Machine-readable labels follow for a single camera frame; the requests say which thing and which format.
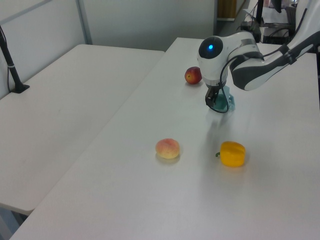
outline wall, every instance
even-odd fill
[[[79,0],[94,45],[166,51],[213,34],[215,0]]]
[[[76,0],[51,0],[1,26],[22,82],[85,43]],[[0,99],[7,93],[7,63],[0,51]]]

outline apple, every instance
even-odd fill
[[[200,68],[197,66],[188,68],[184,74],[184,78],[188,84],[193,85],[199,83],[202,79]]]

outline bell pepper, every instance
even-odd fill
[[[228,167],[240,167],[245,163],[246,149],[240,143],[234,141],[225,141],[221,144],[220,152],[221,162]]]

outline white table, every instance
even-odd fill
[[[316,56],[253,91],[229,76],[236,110],[219,114],[184,80],[200,43],[172,44],[12,240],[319,239]],[[156,157],[163,138],[179,141],[178,162]],[[227,140],[246,147],[243,167],[215,158]]]
[[[0,100],[0,207],[30,214],[163,56],[79,45]]]

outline robotic arm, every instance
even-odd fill
[[[305,9],[301,20],[297,18],[300,24],[297,24],[296,35],[288,45],[282,45],[267,60],[249,32],[239,32],[227,37],[211,36],[201,43],[197,59],[202,79],[209,88],[206,104],[210,108],[214,107],[220,89],[226,84],[228,70],[222,70],[228,61],[234,85],[250,91],[264,84],[287,65],[293,64],[313,46],[320,44],[320,1],[300,1],[303,4],[298,4],[297,14],[301,6]]]

